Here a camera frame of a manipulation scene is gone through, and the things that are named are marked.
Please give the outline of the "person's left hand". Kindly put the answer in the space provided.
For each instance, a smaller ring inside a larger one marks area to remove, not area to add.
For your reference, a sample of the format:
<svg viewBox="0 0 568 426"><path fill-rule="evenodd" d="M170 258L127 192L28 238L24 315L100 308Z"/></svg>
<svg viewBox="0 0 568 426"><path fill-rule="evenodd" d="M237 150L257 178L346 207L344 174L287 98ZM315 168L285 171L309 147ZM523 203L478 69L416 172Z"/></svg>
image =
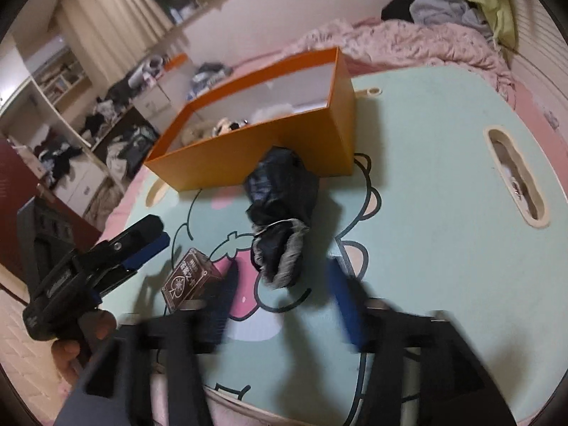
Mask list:
<svg viewBox="0 0 568 426"><path fill-rule="evenodd" d="M102 342L116 329L116 319L108 311L96 310L85 313L79 320L79 340L56 339L51 345L51 356L61 377L73 387L78 381L83 367L79 357L88 344L97 340Z"/></svg>

